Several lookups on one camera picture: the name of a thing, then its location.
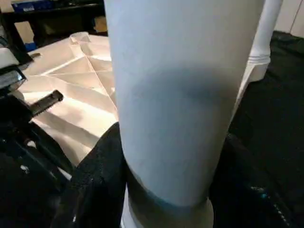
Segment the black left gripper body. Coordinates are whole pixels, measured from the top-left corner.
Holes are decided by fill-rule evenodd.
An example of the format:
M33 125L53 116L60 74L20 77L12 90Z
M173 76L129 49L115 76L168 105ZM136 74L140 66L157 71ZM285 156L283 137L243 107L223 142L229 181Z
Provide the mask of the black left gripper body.
M33 119L63 100L54 90L32 104L13 93L26 81L17 66L0 70L0 151L19 162L28 171L40 171L58 190L67 182L74 165L60 145Z

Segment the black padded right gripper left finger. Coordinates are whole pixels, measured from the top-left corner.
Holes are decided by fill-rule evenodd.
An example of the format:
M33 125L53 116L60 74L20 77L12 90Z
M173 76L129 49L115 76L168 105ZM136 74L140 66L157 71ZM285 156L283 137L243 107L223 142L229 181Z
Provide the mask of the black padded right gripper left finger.
M126 174L119 123L114 123L74 170L50 226L119 228Z

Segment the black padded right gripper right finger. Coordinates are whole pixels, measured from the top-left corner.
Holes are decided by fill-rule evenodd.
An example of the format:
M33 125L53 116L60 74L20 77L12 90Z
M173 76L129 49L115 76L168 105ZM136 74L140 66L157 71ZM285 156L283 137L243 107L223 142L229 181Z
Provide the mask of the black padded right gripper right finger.
M302 228L304 200L289 199L234 135L225 138L209 190L215 228Z

